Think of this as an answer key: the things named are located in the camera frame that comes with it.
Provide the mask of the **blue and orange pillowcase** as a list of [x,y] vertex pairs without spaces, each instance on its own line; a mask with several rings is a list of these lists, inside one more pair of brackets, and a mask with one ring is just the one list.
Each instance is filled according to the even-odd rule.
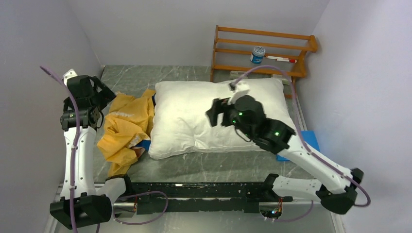
[[154,96],[155,91],[150,89],[138,98],[118,92],[112,101],[104,120],[104,134],[97,143],[110,164],[109,177],[127,173],[149,150],[155,116]]

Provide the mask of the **white pillow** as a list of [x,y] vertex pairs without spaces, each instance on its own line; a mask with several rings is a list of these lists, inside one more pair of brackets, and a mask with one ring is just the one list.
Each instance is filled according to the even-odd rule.
[[159,160],[190,153],[259,151],[233,126],[211,127],[206,111],[216,98],[232,95],[229,81],[164,81],[155,85],[155,107],[148,154]]

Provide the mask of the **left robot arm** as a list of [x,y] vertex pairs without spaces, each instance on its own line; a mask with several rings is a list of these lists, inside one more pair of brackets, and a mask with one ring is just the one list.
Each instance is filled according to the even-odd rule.
[[78,228],[100,225],[113,215],[117,199],[134,197],[126,174],[109,177],[100,188],[93,178],[93,150],[102,110],[116,94],[97,77],[68,71],[60,83],[69,91],[60,117],[66,145],[65,178],[59,201],[50,204],[50,214],[63,226]]

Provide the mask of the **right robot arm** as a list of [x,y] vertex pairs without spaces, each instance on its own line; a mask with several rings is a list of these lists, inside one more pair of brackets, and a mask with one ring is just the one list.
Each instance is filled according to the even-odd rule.
[[330,161],[304,141],[300,132],[280,120],[268,118],[263,105],[253,97],[245,95],[234,103],[228,98],[214,99],[206,111],[212,127],[217,126],[219,115],[223,116],[222,126],[234,127],[260,149],[290,160],[313,177],[308,180],[269,174],[262,186],[266,200],[303,198],[319,202],[325,209],[340,215],[356,206],[363,171]]

